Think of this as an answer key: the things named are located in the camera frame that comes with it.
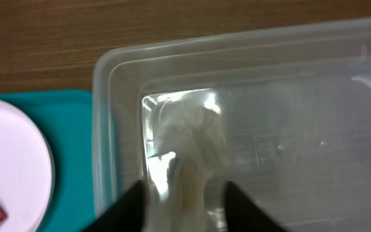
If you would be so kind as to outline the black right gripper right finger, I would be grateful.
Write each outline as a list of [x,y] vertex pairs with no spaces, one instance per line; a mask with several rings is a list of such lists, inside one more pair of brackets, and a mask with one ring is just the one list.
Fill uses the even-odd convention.
[[288,232],[232,181],[225,185],[224,212],[228,232]]

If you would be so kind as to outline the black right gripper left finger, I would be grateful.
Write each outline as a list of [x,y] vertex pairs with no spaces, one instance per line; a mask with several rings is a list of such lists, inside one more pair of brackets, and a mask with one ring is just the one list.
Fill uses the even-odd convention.
[[146,213],[146,185],[138,180],[82,232],[141,232]]

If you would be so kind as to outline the white napkin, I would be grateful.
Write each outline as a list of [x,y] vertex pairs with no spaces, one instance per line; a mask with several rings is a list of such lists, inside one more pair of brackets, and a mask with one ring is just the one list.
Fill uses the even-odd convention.
[[150,203],[146,229],[205,231],[205,187],[230,163],[221,110],[193,102],[169,106],[160,118],[154,143],[154,157],[172,157],[166,168],[166,196]]

